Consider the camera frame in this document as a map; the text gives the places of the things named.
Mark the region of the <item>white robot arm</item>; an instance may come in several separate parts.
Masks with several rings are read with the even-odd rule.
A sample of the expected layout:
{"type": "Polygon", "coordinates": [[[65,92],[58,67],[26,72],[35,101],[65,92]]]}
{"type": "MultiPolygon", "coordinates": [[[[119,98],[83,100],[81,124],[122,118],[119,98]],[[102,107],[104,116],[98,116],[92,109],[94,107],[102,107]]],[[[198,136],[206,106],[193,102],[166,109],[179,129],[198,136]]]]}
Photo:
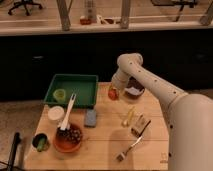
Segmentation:
{"type": "Polygon", "coordinates": [[[213,171],[213,99],[189,94],[142,64],[139,53],[120,55],[111,82],[122,90],[133,77],[163,106],[169,133],[168,171],[213,171]]]}

